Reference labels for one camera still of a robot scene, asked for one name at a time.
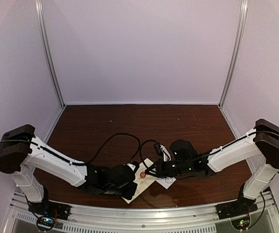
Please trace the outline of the red round sticker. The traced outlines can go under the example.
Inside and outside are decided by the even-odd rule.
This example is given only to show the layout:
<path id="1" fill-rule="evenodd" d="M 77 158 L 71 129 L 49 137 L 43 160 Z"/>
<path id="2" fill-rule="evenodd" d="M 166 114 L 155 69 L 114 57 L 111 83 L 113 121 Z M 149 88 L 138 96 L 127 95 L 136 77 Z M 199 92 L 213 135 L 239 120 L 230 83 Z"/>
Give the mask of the red round sticker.
<path id="1" fill-rule="evenodd" d="M 141 177 L 142 179 L 144 179 L 144 178 L 146 177 L 146 173 L 145 173 L 144 171 L 142 171 L 142 172 L 140 173 L 140 177 Z"/>

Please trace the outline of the cream envelope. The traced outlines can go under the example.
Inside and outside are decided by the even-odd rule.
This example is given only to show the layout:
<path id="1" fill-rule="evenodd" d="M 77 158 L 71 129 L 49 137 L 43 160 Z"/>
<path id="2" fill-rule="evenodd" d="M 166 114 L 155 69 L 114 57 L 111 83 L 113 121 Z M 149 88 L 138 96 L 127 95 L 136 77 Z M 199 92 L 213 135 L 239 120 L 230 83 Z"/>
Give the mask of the cream envelope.
<path id="1" fill-rule="evenodd" d="M 143 162 L 140 163 L 140 167 L 135 173 L 135 180 L 134 182 L 137 184 L 137 189 L 133 195 L 133 197 L 130 200 L 127 200 L 126 198 L 123 198 L 123 200 L 127 203 L 130 204 L 133 200 L 135 200 L 137 197 L 139 197 L 146 189 L 148 189 L 155 181 L 156 177 L 146 175 L 144 179 L 140 177 L 140 173 L 142 171 L 145 172 L 146 166 L 143 164 Z"/>

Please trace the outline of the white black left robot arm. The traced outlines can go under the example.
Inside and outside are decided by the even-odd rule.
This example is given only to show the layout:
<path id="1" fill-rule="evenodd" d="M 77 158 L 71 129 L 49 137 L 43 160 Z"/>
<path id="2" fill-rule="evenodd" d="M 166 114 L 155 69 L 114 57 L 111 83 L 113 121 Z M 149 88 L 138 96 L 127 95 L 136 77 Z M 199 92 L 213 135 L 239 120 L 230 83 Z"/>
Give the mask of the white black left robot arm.
<path id="1" fill-rule="evenodd" d="M 133 198 L 137 189 L 135 173 L 138 164 L 109 168 L 78 161 L 48 146 L 34 131 L 34 126 L 25 124 L 3 134 L 0 141 L 0 172 L 12 176 L 42 215 L 50 215 L 54 206 L 45 198 L 44 186 L 34 177 L 34 167 L 92 195 L 115 195 L 127 200 Z"/>

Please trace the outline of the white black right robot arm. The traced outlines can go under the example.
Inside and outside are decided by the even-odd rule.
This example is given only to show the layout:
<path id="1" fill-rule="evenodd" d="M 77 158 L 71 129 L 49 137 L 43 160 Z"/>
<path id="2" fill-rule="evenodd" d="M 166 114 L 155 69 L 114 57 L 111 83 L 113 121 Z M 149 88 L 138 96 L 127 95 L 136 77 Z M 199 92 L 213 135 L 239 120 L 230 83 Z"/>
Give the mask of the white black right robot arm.
<path id="1" fill-rule="evenodd" d="M 248 158 L 263 156 L 264 161 L 242 185 L 239 199 L 233 203 L 233 211 L 241 215 L 279 173 L 279 127 L 258 119 L 255 127 L 245 135 L 203 154 L 197 153 L 192 143 L 183 139 L 174 141 L 170 151 L 174 155 L 173 160 L 159 159 L 148 166 L 145 173 L 156 178 L 176 177 L 184 173 L 205 178 Z"/>

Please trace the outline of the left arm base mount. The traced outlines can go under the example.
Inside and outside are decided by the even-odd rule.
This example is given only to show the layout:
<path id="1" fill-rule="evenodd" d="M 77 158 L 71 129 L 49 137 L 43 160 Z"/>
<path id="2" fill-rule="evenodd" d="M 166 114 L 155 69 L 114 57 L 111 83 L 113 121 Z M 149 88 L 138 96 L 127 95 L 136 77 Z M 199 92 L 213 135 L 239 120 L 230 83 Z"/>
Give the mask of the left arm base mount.
<path id="1" fill-rule="evenodd" d="M 55 227 L 57 220 L 68 220 L 70 206 L 67 204 L 53 202 L 48 198 L 44 198 L 42 202 L 31 202 L 26 195 L 25 199 L 28 210 L 36 218 L 36 227 L 41 232 L 51 231 Z"/>

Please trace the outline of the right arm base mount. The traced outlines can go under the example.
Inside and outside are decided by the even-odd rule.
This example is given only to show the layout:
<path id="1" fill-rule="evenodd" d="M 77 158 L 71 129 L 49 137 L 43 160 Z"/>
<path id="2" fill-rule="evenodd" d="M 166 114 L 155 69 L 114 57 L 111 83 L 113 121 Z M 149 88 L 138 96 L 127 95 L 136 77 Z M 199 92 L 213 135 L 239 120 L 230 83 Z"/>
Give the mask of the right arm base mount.
<path id="1" fill-rule="evenodd" d="M 244 231 L 251 225 L 250 213 L 258 210 L 255 199 L 248 199 L 239 194 L 238 199 L 216 206 L 220 220 L 230 218 L 231 225 L 235 230 Z"/>

